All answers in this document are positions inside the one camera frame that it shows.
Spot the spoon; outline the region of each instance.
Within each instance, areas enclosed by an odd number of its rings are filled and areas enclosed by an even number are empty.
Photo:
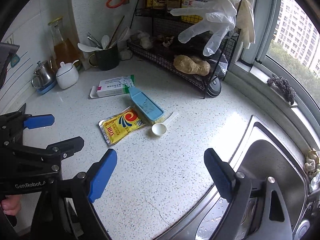
[[[152,132],[156,135],[156,136],[162,136],[164,135],[166,132],[167,132],[167,126],[168,124],[174,119],[176,118],[177,116],[179,115],[178,112],[173,112],[170,117],[165,120],[164,122],[162,123],[155,123],[151,130]]]
[[[102,48],[103,49],[106,49],[106,47],[108,46],[109,44],[109,41],[110,41],[110,38],[108,35],[104,35],[101,39],[101,44],[102,44]]]
[[[93,52],[93,51],[96,51],[96,50],[102,50],[102,49],[99,49],[99,48],[95,48],[95,47],[90,47],[90,46],[87,46],[87,45],[84,45],[84,44],[81,44],[81,43],[78,43],[78,48],[84,52]]]

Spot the cup handle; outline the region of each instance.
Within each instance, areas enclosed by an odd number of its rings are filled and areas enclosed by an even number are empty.
[[[94,54],[94,53],[91,54],[91,56],[88,58],[88,62],[89,62],[89,64],[90,64],[91,67],[97,67],[98,65],[93,65],[93,64],[91,63],[91,61],[90,61],[90,59],[91,59],[91,57],[92,57],[93,55],[95,55],[95,54]]]
[[[35,78],[37,78],[37,77],[39,77],[39,76],[34,76],[33,79],[31,80],[31,85],[32,85],[34,88],[40,88],[40,86],[35,86],[34,83],[33,83],[33,80],[34,80]]]

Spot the glass bottle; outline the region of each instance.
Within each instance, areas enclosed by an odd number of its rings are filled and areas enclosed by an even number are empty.
[[[72,45],[71,41],[65,36],[62,17],[59,17],[48,23],[52,38],[53,48],[56,54],[56,64],[60,68],[60,62],[72,63],[77,59],[81,59],[80,52]]]

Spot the human hand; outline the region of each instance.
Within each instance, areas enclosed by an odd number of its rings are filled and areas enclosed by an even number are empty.
[[[9,195],[1,201],[1,207],[4,214],[15,216],[21,209],[21,196],[22,195]]]

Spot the plastic scoop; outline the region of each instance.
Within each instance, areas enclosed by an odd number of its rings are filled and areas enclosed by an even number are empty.
[[[151,130],[156,136],[162,136],[167,132],[167,126],[168,124],[177,116],[179,115],[178,112],[173,112],[170,117],[165,120],[163,123],[155,123]]]

